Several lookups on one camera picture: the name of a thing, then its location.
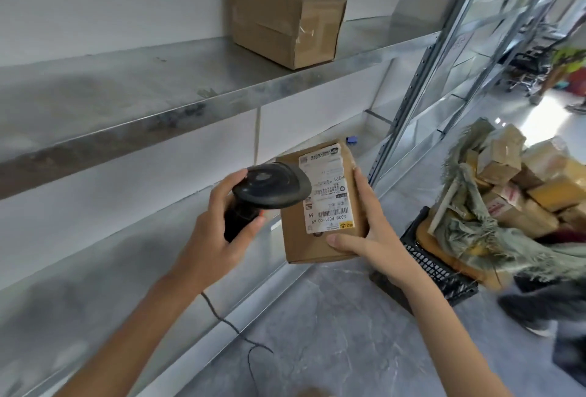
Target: hand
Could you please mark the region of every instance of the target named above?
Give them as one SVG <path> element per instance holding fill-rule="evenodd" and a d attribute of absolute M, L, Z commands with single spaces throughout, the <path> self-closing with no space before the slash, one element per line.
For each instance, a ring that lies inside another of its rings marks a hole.
<path fill-rule="evenodd" d="M 376 270 L 387 275 L 394 284 L 407 287 L 416 282 L 419 275 L 425 272 L 409 255 L 392 229 L 372 187 L 358 167 L 354 170 L 354 178 L 370 224 L 368 238 L 333 233 L 327 236 L 326 241 L 335 249 L 354 252 L 366 258 Z"/>
<path fill-rule="evenodd" d="M 169 273 L 188 291 L 191 300 L 236 267 L 266 221 L 258 216 L 230 244 L 224 239 L 229 193 L 246 173 L 246 169 L 234 172 L 212 189 L 208 210 L 197 217 L 195 229 Z"/>

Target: left hand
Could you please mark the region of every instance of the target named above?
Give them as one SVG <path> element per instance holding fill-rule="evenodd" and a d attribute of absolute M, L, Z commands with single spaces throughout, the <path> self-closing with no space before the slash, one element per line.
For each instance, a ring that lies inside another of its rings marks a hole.
<path fill-rule="evenodd" d="M 224 239 L 229 193 L 246 173 L 245 168 L 234 172 L 212 189 L 208 210 L 197 217 L 195 229 L 169 273 L 188 291 L 191 300 L 236 267 L 266 221 L 258 216 L 231 243 Z"/>

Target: right hand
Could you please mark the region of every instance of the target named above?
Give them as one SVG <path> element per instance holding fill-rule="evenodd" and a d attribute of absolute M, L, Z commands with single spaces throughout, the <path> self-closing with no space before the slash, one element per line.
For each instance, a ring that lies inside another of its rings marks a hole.
<path fill-rule="evenodd" d="M 327 236 L 327 243 L 334 249 L 354 252 L 366 258 L 376 270 L 401 288 L 413 284 L 425 272 L 392 229 L 372 187 L 358 167 L 354 170 L 354 178 L 370 224 L 368 238 L 333 233 Z"/>

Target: black cable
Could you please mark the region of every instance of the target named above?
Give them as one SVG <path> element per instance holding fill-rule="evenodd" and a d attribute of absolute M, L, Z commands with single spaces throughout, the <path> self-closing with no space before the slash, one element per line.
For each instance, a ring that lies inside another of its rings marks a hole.
<path fill-rule="evenodd" d="M 249 338 L 242 335 L 242 333 L 240 331 L 238 331 L 238 328 L 236 326 L 234 326 L 230 321 L 228 321 L 218 315 L 218 313 L 216 312 L 216 309 L 212 305 L 212 302 L 210 301 L 210 299 L 208 298 L 208 296 L 204 292 L 201 293 L 201 296 L 203 297 L 204 300 L 206 300 L 206 303 L 210 307 L 210 311 L 212 311 L 212 314 L 214 314 L 214 317 L 216 317 L 216 319 L 218 319 L 219 321 L 222 321 L 223 323 L 226 323 L 228 326 L 230 326 L 234 330 L 234 332 L 236 332 L 236 334 L 238 334 L 238 336 L 240 338 L 242 338 L 242 340 L 244 340 L 247 343 L 250 343 L 253 346 L 251 349 L 248 350 L 248 355 L 246 356 L 246 362 L 248 362 L 248 371 L 250 372 L 250 376 L 253 379 L 254 389 L 256 390 L 256 394 L 257 394 L 257 396 L 260 395 L 259 386 L 257 385 L 256 380 L 254 379 L 253 368 L 252 368 L 252 366 L 250 366 L 250 354 L 253 351 L 253 349 L 256 349 L 256 348 L 266 349 L 272 355 L 274 355 L 275 353 L 268 346 L 266 346 L 262 343 L 257 343 L 255 341 L 252 341 Z"/>

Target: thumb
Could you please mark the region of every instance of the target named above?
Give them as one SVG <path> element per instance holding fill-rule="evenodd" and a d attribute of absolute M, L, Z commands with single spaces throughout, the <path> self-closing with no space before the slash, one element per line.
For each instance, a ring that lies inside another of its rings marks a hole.
<path fill-rule="evenodd" d="M 244 252 L 246 248 L 253 242 L 254 237 L 262 228 L 267 219 L 263 216 L 257 216 L 242 229 L 236 238 L 232 240 L 229 247 L 233 252 Z"/>
<path fill-rule="evenodd" d="M 326 242 L 334 249 L 354 252 L 356 255 L 361 256 L 364 255 L 366 249 L 366 239 L 359 236 L 344 235 L 343 233 L 328 235 Z"/>

